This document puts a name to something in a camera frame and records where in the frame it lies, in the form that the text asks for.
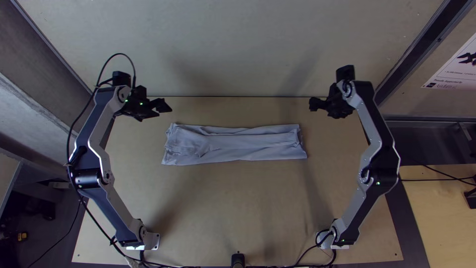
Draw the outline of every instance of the desk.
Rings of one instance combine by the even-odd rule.
[[[439,165],[433,168],[455,177],[476,174],[476,165]],[[402,179],[447,179],[422,166],[400,168]],[[432,268],[472,267],[476,251],[476,209],[463,196],[474,186],[460,182],[403,182],[412,206],[428,262]]]
[[[291,265],[314,243],[315,232],[341,217],[357,189],[360,155],[367,148],[357,114],[335,120],[309,112],[308,98],[168,97],[172,113],[142,123],[119,117],[106,151],[115,188],[134,217],[161,234],[148,261],[176,266],[229,266],[245,253],[247,265]],[[306,160],[236,161],[164,166],[171,123],[257,127],[298,123]],[[114,230],[90,202],[105,227]],[[362,225],[359,241],[339,251],[336,263],[401,260],[385,198]],[[125,264],[89,217],[84,217],[73,262]],[[127,251],[131,256],[138,252]],[[304,263],[326,263],[318,249]]]

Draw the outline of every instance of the wire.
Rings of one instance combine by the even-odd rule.
[[[141,250],[141,251],[139,252],[139,259],[140,259],[140,261],[142,262],[142,266],[144,266],[145,268],[149,268],[149,267],[144,263],[144,260],[145,260],[145,259],[144,259],[144,251],[143,251],[143,250]]]
[[[308,265],[308,264],[302,265],[302,264],[300,264],[302,258],[304,257],[304,255],[306,255],[307,252],[309,252],[309,251],[310,251],[311,249],[313,249],[313,248],[320,247],[320,246],[322,245],[322,243],[324,243],[324,241],[325,241],[330,235],[332,235],[332,232],[328,232],[328,233],[324,236],[324,238],[322,238],[321,242],[316,243],[314,246],[309,247],[308,249],[306,249],[306,250],[304,251],[304,253],[302,253],[301,256],[297,259],[297,261],[296,261],[296,263],[295,263],[294,265],[292,265],[292,266],[287,266],[287,267],[284,267],[284,268],[295,268],[295,267],[321,268],[321,267],[330,267],[330,266],[332,266],[332,264],[334,263],[334,261],[336,260],[336,257],[337,257],[337,252],[336,252],[336,250],[334,250],[334,249],[332,250],[332,260],[331,260],[329,263],[327,263],[327,264],[324,264],[324,265]]]
[[[466,183],[466,184],[468,184],[468,185],[473,185],[473,186],[476,186],[476,184],[474,184],[474,183],[470,183],[470,182],[466,182],[466,181],[464,181],[464,180],[467,180],[467,179],[472,179],[474,176],[471,176],[471,177],[464,177],[464,178],[456,178],[455,176],[452,176],[452,175],[446,174],[446,173],[444,173],[443,171],[439,171],[439,170],[437,170],[437,169],[434,169],[434,168],[432,168],[432,167],[430,167],[430,166],[428,166],[428,165],[425,165],[425,164],[421,163],[420,161],[418,161],[418,160],[416,160],[416,159],[414,159],[414,158],[410,157],[409,155],[405,155],[405,157],[407,157],[407,158],[411,159],[413,162],[415,162],[415,163],[419,164],[420,166],[423,166],[423,167],[425,167],[425,168],[427,168],[427,169],[429,169],[429,170],[432,170],[432,171],[434,171],[434,172],[436,172],[436,173],[439,173],[439,174],[441,174],[441,175],[444,175],[444,176],[446,176],[446,177],[449,177],[449,178],[451,178],[451,179],[401,180],[402,182],[424,182],[424,181],[460,181],[460,182],[462,182],[462,183]]]
[[[68,234],[71,232],[71,230],[73,229],[73,226],[74,226],[74,223],[76,222],[76,219],[78,218],[78,214],[79,214],[79,208],[81,207],[81,202],[78,203],[78,209],[76,210],[76,215],[74,216],[74,219],[73,219],[73,222],[71,223],[71,226],[69,227],[69,230],[68,232],[63,235],[63,237],[61,237],[58,241],[56,241],[56,243],[54,243],[50,248],[48,248],[43,254],[41,254],[41,256],[39,256],[34,262],[32,262],[29,266],[27,266],[27,268],[30,268],[31,266],[33,266],[37,261],[39,261],[44,255],[46,255],[46,253],[48,253],[52,248],[54,248],[57,244],[59,244],[66,236],[68,236]]]

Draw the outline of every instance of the robotic arm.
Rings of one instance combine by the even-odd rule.
[[[98,89],[94,96],[95,106],[76,139],[68,172],[78,192],[94,200],[111,222],[121,246],[130,250],[156,250],[160,235],[147,231],[140,219],[133,218],[114,189],[115,178],[105,147],[116,116],[127,115],[142,121],[172,109],[164,99],[148,100],[145,87],[131,88],[130,75],[126,73],[114,72],[110,80],[113,86]],[[333,118],[345,118],[357,110],[370,144],[360,160],[358,189],[351,204],[329,230],[316,235],[321,248],[353,245],[360,225],[377,199],[398,181],[400,157],[373,97],[371,83],[355,81],[354,67],[345,66],[337,70],[337,83],[331,85],[325,101],[309,100],[311,111],[324,109]]]
[[[130,75],[115,71],[113,86],[100,88],[95,106],[79,133],[69,159],[71,183],[80,194],[91,198],[116,229],[119,244],[131,250],[156,250],[160,235],[147,231],[135,219],[114,189],[109,155],[104,151],[116,116],[127,115],[142,121],[171,112],[164,99],[147,99],[146,88],[130,88]]]
[[[372,84],[355,81],[354,66],[336,71],[337,83],[331,85],[325,101],[311,98],[311,111],[324,109],[328,116],[345,118],[357,110],[369,147],[360,158],[357,190],[344,215],[335,219],[328,231],[316,235],[321,248],[342,249],[353,245],[359,236],[359,227],[377,199],[389,192],[398,182],[400,157],[395,142],[375,104]]]

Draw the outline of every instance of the black cable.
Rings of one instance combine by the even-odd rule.
[[[69,230],[68,232],[63,235],[63,237],[61,237],[58,241],[56,241],[56,243],[54,243],[50,248],[48,248],[43,254],[41,254],[41,256],[39,256],[34,262],[32,262],[29,266],[27,266],[27,268],[30,268],[31,266],[33,266],[33,264],[35,264],[37,261],[39,261],[44,255],[46,255],[46,253],[48,253],[52,248],[54,248],[59,242],[61,242],[66,236],[68,236],[68,234],[71,232],[71,230],[73,229],[73,226],[74,226],[74,223],[76,222],[76,219],[78,218],[78,214],[79,214],[79,208],[81,207],[81,202],[78,203],[78,209],[76,210],[76,215],[74,216],[74,219],[73,219],[73,222],[71,223],[71,226],[69,227]]]
[[[144,263],[144,260],[145,260],[145,259],[144,259],[144,251],[143,251],[143,250],[141,250],[141,251],[139,252],[139,259],[140,259],[140,261],[142,262],[142,266],[144,266],[145,268],[149,268],[149,267]]]
[[[427,168],[427,169],[429,169],[429,170],[432,170],[432,171],[434,171],[434,172],[436,172],[436,173],[439,173],[439,174],[441,174],[441,175],[444,175],[444,176],[446,176],[446,177],[449,177],[449,178],[451,178],[451,179],[427,179],[427,180],[426,180],[426,179],[421,179],[421,180],[401,180],[402,182],[423,182],[423,181],[460,181],[460,182],[462,182],[462,183],[466,183],[466,184],[469,184],[469,185],[472,185],[472,186],[476,186],[476,184],[474,184],[474,183],[470,183],[470,182],[466,182],[466,181],[464,181],[464,180],[467,180],[467,179],[471,179],[471,178],[473,178],[474,176],[471,176],[471,177],[465,177],[465,178],[456,178],[455,176],[451,176],[451,175],[449,175],[449,174],[446,174],[446,173],[444,173],[444,172],[442,172],[442,171],[439,171],[439,170],[437,170],[437,169],[434,169],[434,168],[432,168],[432,167],[430,167],[430,166],[428,166],[428,165],[425,165],[425,164],[421,163],[420,161],[418,161],[418,160],[416,160],[416,159],[414,159],[414,158],[412,158],[412,157],[410,157],[410,156],[408,156],[408,155],[405,155],[405,157],[407,157],[407,158],[411,159],[413,162],[417,163],[417,164],[418,164],[418,165],[420,165],[420,166],[423,166],[423,167],[425,167],[425,168]]]
[[[322,245],[322,243],[324,243],[324,241],[329,237],[331,236],[333,233],[332,232],[328,232],[324,238],[321,240],[321,242],[319,243],[316,243],[314,246],[312,247],[309,247],[308,249],[306,249],[302,254],[301,256],[297,259],[296,263],[291,265],[291,266],[286,266],[286,267],[283,267],[283,268],[295,268],[295,267],[313,267],[313,268],[322,268],[322,267],[329,267],[329,266],[332,266],[332,264],[334,263],[334,261],[336,260],[336,257],[337,257],[337,252],[336,250],[332,250],[332,260],[327,263],[327,264],[324,264],[324,265],[308,265],[308,264],[305,264],[305,265],[302,265],[300,264],[302,258],[304,257],[304,255],[306,255],[306,253],[308,253],[311,249],[313,248],[317,248],[317,247],[320,247]]]
[[[99,73],[99,76],[98,76],[98,81],[96,83],[96,87],[93,91],[93,94],[91,95],[91,97],[89,98],[88,102],[86,103],[86,105],[84,106],[83,110],[79,113],[78,117],[76,117],[76,119],[73,121],[73,123],[71,124],[71,127],[69,128],[69,132],[68,132],[68,137],[67,137],[67,143],[66,143],[66,159],[67,159],[67,164],[66,164],[66,167],[67,167],[67,170],[68,170],[68,177],[71,181],[71,184],[73,185],[75,191],[76,191],[76,194],[78,195],[78,197],[80,198],[80,204],[83,205],[84,209],[86,210],[86,212],[88,213],[88,215],[91,217],[91,219],[93,220],[93,222],[96,224],[96,226],[99,228],[99,230],[101,231],[101,233],[103,233],[103,235],[109,240],[109,243],[111,246],[113,246],[115,248],[115,250],[120,254],[122,255],[123,257],[127,257],[127,258],[130,258],[134,261],[137,261],[137,262],[140,262],[141,260],[139,259],[136,259],[136,258],[133,258],[133,257],[130,257],[126,254],[124,254],[124,252],[122,252],[120,250],[120,248],[115,244],[115,242],[112,240],[111,237],[109,237],[109,235],[104,231],[104,229],[101,227],[101,225],[98,223],[98,221],[96,220],[96,218],[93,216],[93,214],[91,213],[91,211],[88,209],[88,206],[86,205],[86,203],[84,202],[84,200],[82,199],[82,196],[81,194],[79,193],[79,190],[78,188],[76,187],[76,184],[74,183],[73,181],[73,178],[71,177],[71,170],[70,170],[70,162],[69,162],[69,141],[71,139],[71,133],[72,133],[72,130],[73,130],[73,127],[74,125],[76,124],[76,122],[79,120],[79,118],[81,118],[81,116],[84,114],[84,112],[86,111],[86,109],[88,108],[89,104],[91,103],[92,99],[94,98],[97,90],[101,87],[102,84],[106,84],[107,81],[104,81],[102,83],[100,83],[99,81],[101,81],[101,76],[103,74],[103,71],[104,69],[106,68],[106,65],[108,64],[108,62],[114,58],[115,56],[118,56],[118,55],[123,55],[125,56],[126,58],[129,59],[131,65],[132,65],[132,68],[133,68],[133,71],[134,71],[134,77],[133,77],[133,80],[132,80],[132,85],[133,87],[135,86],[135,79],[136,79],[136,76],[135,76],[135,67],[134,67],[134,63],[132,62],[132,60],[129,58],[129,56],[127,56],[126,54],[124,53],[116,53],[112,56],[109,57],[109,59],[104,63],[103,67],[101,68],[101,72]],[[176,268],[176,267],[172,267],[172,266],[168,266],[168,265],[163,265],[163,264],[158,264],[158,263],[153,263],[153,262],[148,262],[148,261],[142,261],[142,263],[147,263],[147,264],[152,264],[152,265],[157,265],[157,266],[160,266],[160,267],[168,267],[168,268]]]

